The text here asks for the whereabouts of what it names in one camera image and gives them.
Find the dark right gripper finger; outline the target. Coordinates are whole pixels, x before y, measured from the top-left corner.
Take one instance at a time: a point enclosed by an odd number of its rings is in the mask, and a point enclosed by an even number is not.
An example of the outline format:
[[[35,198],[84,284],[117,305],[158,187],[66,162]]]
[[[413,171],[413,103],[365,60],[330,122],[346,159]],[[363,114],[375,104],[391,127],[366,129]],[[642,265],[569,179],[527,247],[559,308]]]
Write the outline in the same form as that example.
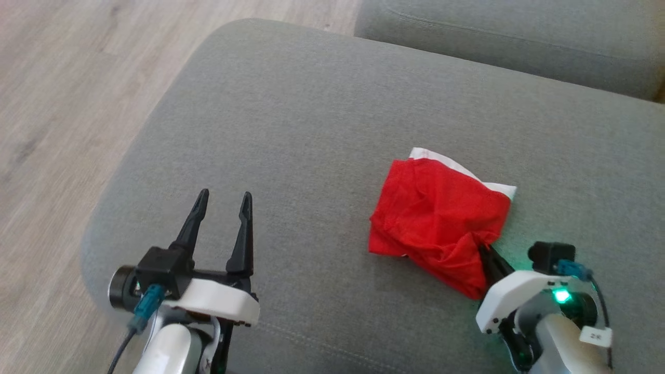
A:
[[[492,245],[480,244],[479,255],[484,271],[486,288],[489,289],[499,280],[499,266],[496,263],[496,251]]]
[[[494,278],[505,278],[515,272],[514,267],[494,248],[491,249],[491,267]]]

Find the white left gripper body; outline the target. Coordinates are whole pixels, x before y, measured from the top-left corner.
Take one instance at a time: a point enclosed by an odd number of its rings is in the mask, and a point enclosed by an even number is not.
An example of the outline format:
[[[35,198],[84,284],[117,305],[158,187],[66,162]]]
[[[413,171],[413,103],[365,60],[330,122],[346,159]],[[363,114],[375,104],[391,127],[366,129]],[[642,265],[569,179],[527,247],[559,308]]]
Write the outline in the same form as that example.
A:
[[[256,325],[260,315],[259,301],[249,292],[198,277],[178,300],[167,300],[166,306],[245,325]]]

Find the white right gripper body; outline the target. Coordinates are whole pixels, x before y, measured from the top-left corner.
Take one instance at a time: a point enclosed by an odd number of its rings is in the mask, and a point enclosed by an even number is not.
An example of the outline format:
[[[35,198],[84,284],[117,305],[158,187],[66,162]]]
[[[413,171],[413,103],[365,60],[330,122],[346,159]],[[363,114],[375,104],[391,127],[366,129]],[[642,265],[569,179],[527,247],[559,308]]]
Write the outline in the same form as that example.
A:
[[[482,333],[499,332],[499,325],[514,314],[515,329],[535,334],[548,315],[567,319],[556,300],[556,292],[567,290],[569,275],[545,275],[534,271],[515,271],[493,284],[476,314]]]

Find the grey sofa seat cushion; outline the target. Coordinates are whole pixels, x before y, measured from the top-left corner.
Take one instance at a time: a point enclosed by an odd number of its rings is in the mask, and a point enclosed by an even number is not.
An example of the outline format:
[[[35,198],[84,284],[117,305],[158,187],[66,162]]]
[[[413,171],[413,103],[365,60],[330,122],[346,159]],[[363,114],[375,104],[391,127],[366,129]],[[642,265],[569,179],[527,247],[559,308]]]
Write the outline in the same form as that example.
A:
[[[608,305],[617,374],[665,374],[665,105],[293,24],[243,19],[197,48],[124,156],[82,241],[103,317],[109,280],[177,236],[210,190],[194,253],[222,270],[254,197],[259,324],[240,374],[507,374],[478,303],[406,259],[368,253],[393,159],[439,152],[517,194],[496,245],[529,268],[575,245]]]

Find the red white-striped shorts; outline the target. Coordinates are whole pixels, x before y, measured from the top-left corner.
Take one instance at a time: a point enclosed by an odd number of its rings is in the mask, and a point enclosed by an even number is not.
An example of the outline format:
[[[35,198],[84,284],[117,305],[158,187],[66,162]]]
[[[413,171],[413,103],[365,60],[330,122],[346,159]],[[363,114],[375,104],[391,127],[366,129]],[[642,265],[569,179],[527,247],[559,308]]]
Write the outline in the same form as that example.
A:
[[[414,147],[395,159],[370,216],[368,250],[406,257],[472,300],[487,290],[479,248],[500,236],[515,185],[484,182],[451,158]]]

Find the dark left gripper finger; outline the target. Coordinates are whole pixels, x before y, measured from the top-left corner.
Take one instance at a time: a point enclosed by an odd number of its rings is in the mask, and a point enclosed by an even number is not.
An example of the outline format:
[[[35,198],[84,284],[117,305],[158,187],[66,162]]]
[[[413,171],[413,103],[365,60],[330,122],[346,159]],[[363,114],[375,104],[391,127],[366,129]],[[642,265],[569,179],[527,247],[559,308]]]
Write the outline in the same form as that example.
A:
[[[202,189],[188,217],[185,219],[180,233],[169,245],[170,249],[183,249],[187,252],[194,251],[200,225],[206,217],[208,199],[209,189]]]
[[[254,274],[254,231],[252,230],[252,194],[245,192],[239,212],[241,222],[236,242],[226,264],[230,275]]]

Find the grey sofa back cushion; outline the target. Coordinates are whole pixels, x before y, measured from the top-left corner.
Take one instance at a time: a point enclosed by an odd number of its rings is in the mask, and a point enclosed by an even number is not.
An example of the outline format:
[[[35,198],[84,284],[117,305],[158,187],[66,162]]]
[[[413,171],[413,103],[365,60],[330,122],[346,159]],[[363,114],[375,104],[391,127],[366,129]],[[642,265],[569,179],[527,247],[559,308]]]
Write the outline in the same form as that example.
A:
[[[665,0],[362,0],[354,35],[651,100]]]

